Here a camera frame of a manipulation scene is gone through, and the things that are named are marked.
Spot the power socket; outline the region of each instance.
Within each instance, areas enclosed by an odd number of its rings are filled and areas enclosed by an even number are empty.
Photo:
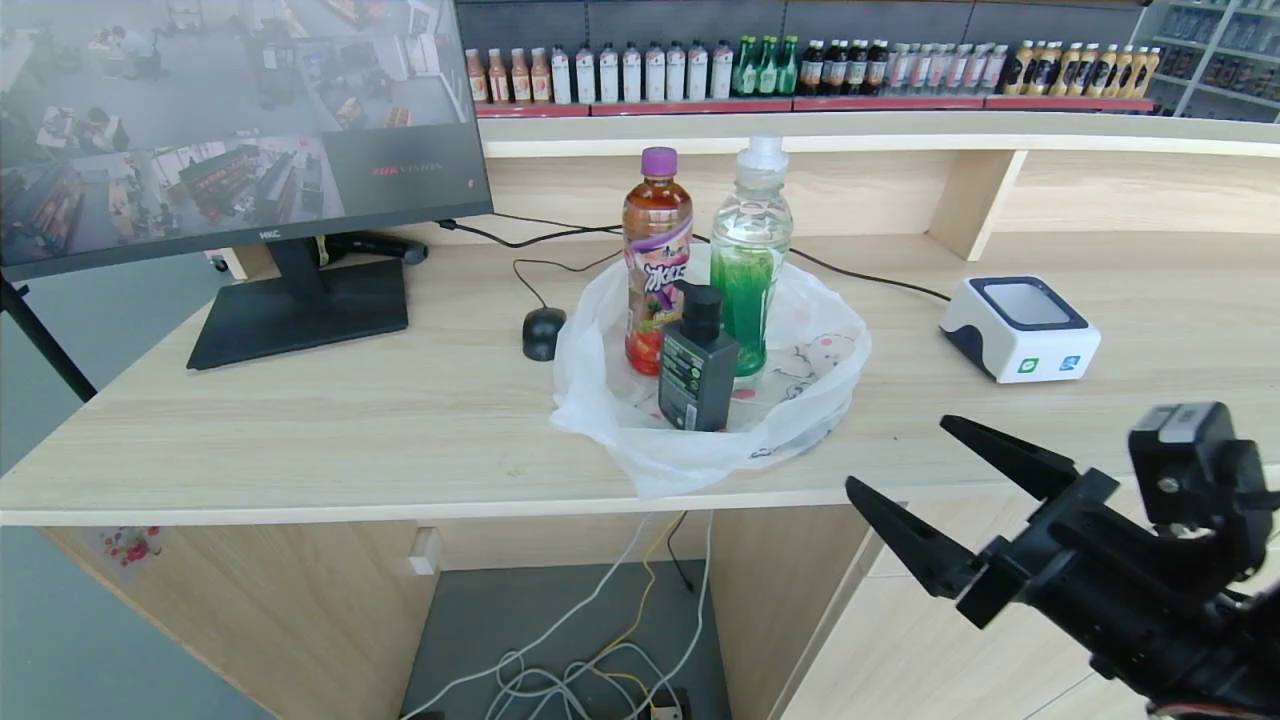
[[[646,720],[692,720],[694,714],[689,706],[689,692],[685,688],[676,688],[676,697],[671,697],[671,693],[666,688],[659,689],[653,696],[653,706],[645,707],[646,715],[641,717]]]

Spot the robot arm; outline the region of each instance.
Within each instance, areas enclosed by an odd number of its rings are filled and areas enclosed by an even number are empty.
[[[1226,588],[1262,565],[1280,493],[1225,405],[1158,406],[1129,433],[1155,533],[1106,506],[1119,483],[1098,470],[960,416],[942,428],[1041,506],[974,555],[850,477],[850,502],[929,594],[978,628],[1010,602],[1037,609],[1153,715],[1280,717],[1280,588]]]

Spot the black pole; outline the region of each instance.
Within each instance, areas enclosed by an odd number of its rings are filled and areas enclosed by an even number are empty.
[[[0,278],[0,310],[9,313],[13,322],[18,323],[22,332],[31,340],[31,343],[54,366],[54,370],[58,370],[63,382],[72,388],[72,392],[81,398],[81,402],[88,402],[97,395],[93,383],[88,382],[88,378],[76,366],[76,363],[67,355],[63,346],[58,345],[54,336],[49,333],[49,328],[40,322],[40,318],[31,310],[27,301],[22,299],[22,295],[8,279]]]

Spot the plastic bag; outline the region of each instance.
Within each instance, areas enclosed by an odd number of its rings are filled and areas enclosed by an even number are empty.
[[[707,283],[710,249],[694,246],[685,273]],[[783,263],[769,309],[768,360],[753,389],[737,391],[728,428],[677,430],[658,411],[658,378],[623,352],[627,274],[622,260],[582,291],[556,347],[552,424],[603,445],[640,497],[704,488],[740,468],[764,468],[827,437],[849,411],[872,351],[863,319],[812,274]]]

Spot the monitor screen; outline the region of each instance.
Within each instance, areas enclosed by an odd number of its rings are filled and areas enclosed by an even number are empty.
[[[10,279],[492,210],[452,0],[0,0]]]

